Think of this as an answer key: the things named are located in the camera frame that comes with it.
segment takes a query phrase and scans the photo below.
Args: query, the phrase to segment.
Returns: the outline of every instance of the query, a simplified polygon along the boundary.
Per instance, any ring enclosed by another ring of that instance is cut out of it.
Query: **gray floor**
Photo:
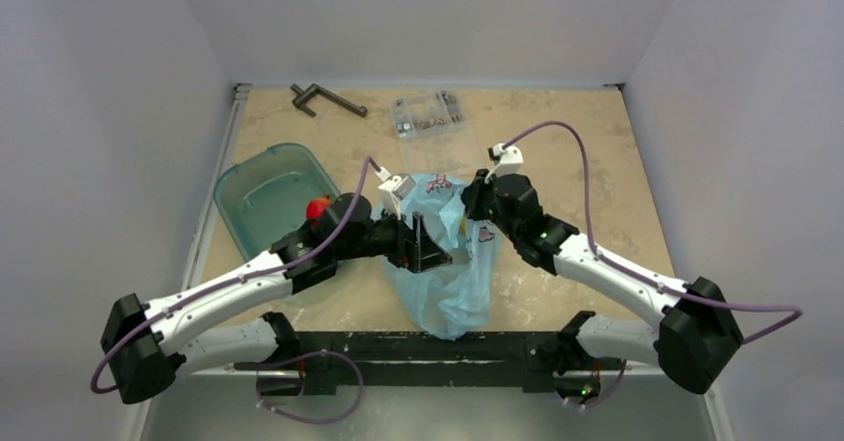
[[[354,388],[286,406],[319,417],[338,413]],[[702,397],[662,376],[625,376],[601,406],[579,414],[550,394],[509,388],[370,387],[350,417],[310,426],[255,407],[254,378],[193,377],[152,403],[148,441],[271,440],[714,440]]]

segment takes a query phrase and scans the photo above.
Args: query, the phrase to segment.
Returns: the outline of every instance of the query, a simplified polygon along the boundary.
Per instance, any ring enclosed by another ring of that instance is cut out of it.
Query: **metal frame edge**
[[[713,383],[704,398],[715,439],[717,441],[736,441],[736,433],[733,430],[733,424],[730,422],[727,407],[724,405],[724,396],[717,381]]]
[[[216,185],[217,179],[228,168],[232,160],[237,134],[243,123],[246,102],[251,90],[252,85],[248,84],[239,84],[234,87],[234,99],[229,109],[229,118],[226,122],[226,130],[223,134],[220,152],[217,154],[217,160],[214,164],[211,184],[205,196],[205,203],[202,205],[202,210],[199,213],[199,219],[193,233],[193,242],[190,245],[187,262],[182,271],[180,288],[182,291],[191,287],[202,276],[202,267],[205,266],[208,245],[211,241],[210,235],[214,230],[214,224],[218,218],[217,209],[214,207],[214,186]],[[127,416],[125,436],[123,436],[123,439],[127,441],[141,441],[143,439],[150,403],[151,400],[148,400],[131,407],[133,412],[130,412]]]

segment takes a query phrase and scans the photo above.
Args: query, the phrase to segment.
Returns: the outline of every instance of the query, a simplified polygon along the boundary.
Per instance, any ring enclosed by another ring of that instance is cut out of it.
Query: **white bracket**
[[[497,177],[507,174],[515,174],[519,172],[519,169],[522,168],[522,164],[525,163],[525,159],[522,157],[522,152],[518,147],[511,145],[510,147],[504,149],[503,143],[490,147],[490,157],[495,162],[495,165],[484,179],[484,182],[488,184],[492,181],[493,174],[496,174]]]
[[[612,320],[596,315],[577,334],[577,342],[594,358],[612,356],[659,366],[656,331],[642,321]]]
[[[391,175],[378,186],[381,203],[388,213],[401,216],[401,201],[416,187],[416,181],[408,174]]]

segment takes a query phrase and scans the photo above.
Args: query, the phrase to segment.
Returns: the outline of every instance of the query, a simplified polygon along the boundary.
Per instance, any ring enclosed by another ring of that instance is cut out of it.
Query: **black mounting bar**
[[[557,331],[470,331],[456,341],[422,331],[298,331],[296,336],[299,352],[325,349],[351,358],[367,386],[514,387],[524,393],[579,396],[582,383],[575,383],[574,392],[571,380],[557,375],[589,373],[595,367],[594,358],[568,356],[564,351],[570,343]],[[601,365],[619,369],[621,360],[602,358]],[[254,367],[236,363],[235,369]],[[332,356],[309,358],[305,378],[305,395],[335,394],[338,386],[357,385],[349,366]],[[269,386],[262,385],[264,394],[291,394],[288,387],[274,392]]]

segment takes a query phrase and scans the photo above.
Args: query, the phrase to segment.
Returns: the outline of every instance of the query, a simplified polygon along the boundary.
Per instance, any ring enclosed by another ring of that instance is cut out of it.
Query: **clear plastic box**
[[[303,145],[286,142],[237,164],[220,176],[214,202],[244,260],[305,223],[308,203],[339,190]]]
[[[482,151],[454,92],[401,98],[390,116],[406,172],[471,176],[481,167]]]

